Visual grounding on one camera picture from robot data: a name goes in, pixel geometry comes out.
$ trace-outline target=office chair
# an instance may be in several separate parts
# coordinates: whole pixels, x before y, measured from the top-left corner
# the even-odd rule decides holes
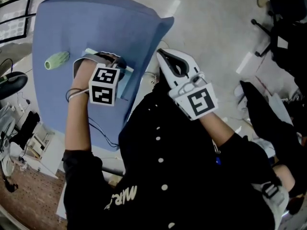
[[[307,23],[290,22],[286,19],[277,21],[275,14],[272,15],[274,26],[271,31],[264,28],[256,20],[251,20],[253,25],[258,26],[271,38],[270,44],[262,53],[256,52],[255,55],[263,57],[272,51],[272,60],[276,64],[290,73],[294,78],[303,95],[307,95],[307,76],[306,52],[307,52]],[[278,47],[279,37],[288,43],[287,48]]]
[[[305,0],[270,0],[272,10],[284,19],[300,21],[307,16]]]

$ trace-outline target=concrete floor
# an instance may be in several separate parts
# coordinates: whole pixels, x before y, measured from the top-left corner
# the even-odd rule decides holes
[[[33,0],[31,11],[35,12],[42,1]],[[250,20],[255,18],[260,23],[270,23],[266,9],[258,8],[256,0],[135,1],[153,8],[161,17],[174,16],[175,24],[163,40],[170,48],[195,58],[200,69],[205,72],[206,80],[213,83],[219,100],[217,114],[227,120],[234,130],[242,127],[241,135],[249,134],[250,130],[240,121],[245,114],[237,110],[238,99],[233,95],[239,80],[257,76],[271,93],[277,92],[282,97],[289,97],[297,89],[293,77],[278,68],[270,54],[264,59],[254,56],[254,52],[261,51],[269,39]],[[34,24],[35,19],[31,21],[28,37],[18,42],[32,41]],[[31,58],[29,56],[16,64],[16,70],[26,72],[31,69]],[[239,66],[243,67],[242,71],[238,71]],[[23,92],[24,97],[33,104],[27,111],[32,109],[39,112],[32,72],[28,75],[29,83]],[[13,95],[8,99],[14,104],[17,98]]]

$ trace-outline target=green object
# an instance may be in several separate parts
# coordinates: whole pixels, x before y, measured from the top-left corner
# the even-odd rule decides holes
[[[45,68],[47,70],[52,70],[58,68],[59,66],[63,65],[65,62],[69,60],[69,52],[59,52],[52,56],[50,56],[45,61]]]

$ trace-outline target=desk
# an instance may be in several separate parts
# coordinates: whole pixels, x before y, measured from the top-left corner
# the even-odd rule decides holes
[[[127,121],[141,77],[162,37],[174,18],[161,19],[154,10],[132,0],[46,0],[37,10],[33,38],[33,75],[35,92],[43,122],[65,132],[67,102],[65,93],[72,83],[72,63],[86,48],[113,52],[124,57],[133,75],[114,107],[88,105],[88,113],[117,143]],[[46,70],[51,55],[69,51],[63,66]],[[101,134],[91,128],[92,144],[107,150]]]

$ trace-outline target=bracelet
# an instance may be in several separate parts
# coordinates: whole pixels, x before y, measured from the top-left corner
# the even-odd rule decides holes
[[[72,90],[77,90],[77,92],[74,92],[72,94],[70,94],[69,96],[67,96],[67,94],[72,91]],[[70,89],[66,92],[66,101],[69,102],[73,97],[77,96],[77,95],[80,95],[80,94],[83,94],[83,93],[86,93],[88,94],[87,92],[89,91],[89,89],[86,89],[86,90],[81,90],[81,89],[77,89],[77,88],[73,88],[73,89]]]

